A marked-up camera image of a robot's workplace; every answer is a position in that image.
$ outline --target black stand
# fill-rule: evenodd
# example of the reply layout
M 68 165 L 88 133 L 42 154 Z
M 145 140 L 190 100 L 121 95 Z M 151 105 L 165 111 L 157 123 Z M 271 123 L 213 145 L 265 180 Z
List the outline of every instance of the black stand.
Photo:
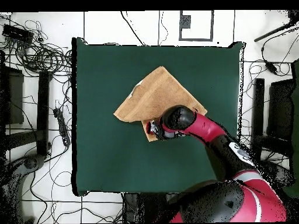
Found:
M 48 71 L 39 73 L 39 98 L 37 102 L 37 130 L 5 135 L 9 117 L 9 82 L 4 64 L 4 52 L 0 51 L 0 224 L 25 223 L 21 209 L 22 185 L 25 177 L 41 168 L 51 148 L 48 142 L 49 83 Z M 7 150 L 36 142 L 37 154 L 8 163 Z
M 258 169 L 263 170 L 267 176 L 276 181 L 278 187 L 291 186 L 295 182 L 294 173 L 290 163 L 290 171 L 267 160 L 261 160 L 263 148 L 272 152 L 280 153 L 291 159 L 294 149 L 291 141 L 283 140 L 271 135 L 263 134 L 263 112 L 264 112 L 265 80 L 257 78 L 253 81 L 253 108 L 252 108 L 252 154 L 261 164 Z
M 299 10 L 288 10 L 288 17 L 290 18 L 290 22 L 288 24 L 285 24 L 281 27 L 279 27 L 278 29 L 274 29 L 273 31 L 270 31 L 258 38 L 255 39 L 255 42 L 258 42 L 272 34 L 278 33 L 284 29 L 288 29 L 289 27 L 294 26 L 298 21 L 299 21 L 299 14 L 298 14 Z

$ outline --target green table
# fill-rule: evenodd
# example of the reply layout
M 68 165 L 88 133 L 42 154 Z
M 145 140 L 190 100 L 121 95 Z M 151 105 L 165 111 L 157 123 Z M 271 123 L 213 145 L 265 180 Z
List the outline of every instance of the green table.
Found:
M 138 47 L 86 45 L 78 38 L 72 44 L 74 191 L 171 193 L 215 179 L 204 145 L 195 138 L 148 142 L 140 122 L 121 122 L 113 113 L 136 83 L 164 66 L 208 117 L 236 136 L 242 43 Z

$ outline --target cloth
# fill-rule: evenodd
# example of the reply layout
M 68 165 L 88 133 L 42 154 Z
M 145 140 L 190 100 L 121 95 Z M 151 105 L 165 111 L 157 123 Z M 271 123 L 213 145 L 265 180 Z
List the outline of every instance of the cloth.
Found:
M 141 80 L 114 115 L 124 122 L 141 121 L 148 140 L 155 135 L 146 132 L 148 121 L 158 118 L 168 108 L 184 105 L 205 115 L 207 110 L 163 66 L 158 67 Z

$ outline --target white floor tile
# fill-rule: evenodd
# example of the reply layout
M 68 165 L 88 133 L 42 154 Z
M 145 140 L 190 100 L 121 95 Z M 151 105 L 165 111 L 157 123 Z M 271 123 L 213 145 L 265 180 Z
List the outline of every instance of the white floor tile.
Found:
M 84 210 L 82 223 L 108 223 L 121 214 L 123 205 L 83 203 L 83 207 L 88 208 L 92 213 Z
M 143 43 L 148 46 L 157 45 L 159 21 L 157 10 L 127 13 L 123 11 L 123 15 Z M 85 40 L 88 44 L 141 45 L 122 18 L 120 11 L 85 12 Z
M 79 224 L 81 221 L 80 203 L 47 202 L 47 209 L 44 212 L 45 208 L 43 202 L 22 201 L 24 218 L 34 217 L 34 223 L 39 219 L 39 224 Z
M 95 201 L 95 202 L 123 202 L 120 193 L 112 192 L 90 192 L 83 197 L 83 201 Z

